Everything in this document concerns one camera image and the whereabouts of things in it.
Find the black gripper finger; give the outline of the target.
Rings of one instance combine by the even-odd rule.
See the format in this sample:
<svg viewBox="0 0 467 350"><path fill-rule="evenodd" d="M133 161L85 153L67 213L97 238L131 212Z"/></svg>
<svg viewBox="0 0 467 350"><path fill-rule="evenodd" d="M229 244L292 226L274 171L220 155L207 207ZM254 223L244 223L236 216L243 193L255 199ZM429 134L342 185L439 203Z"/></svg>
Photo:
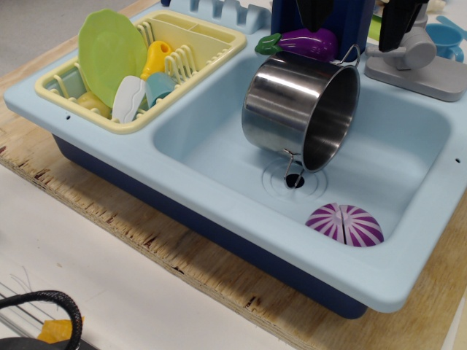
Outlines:
<svg viewBox="0 0 467 350"><path fill-rule="evenodd" d="M428 0L390 0L386 3L382 11L379 50L397 49L427 3Z"/></svg>
<svg viewBox="0 0 467 350"><path fill-rule="evenodd" d="M318 31L333 11L332 0L296 0L304 28Z"/></svg>

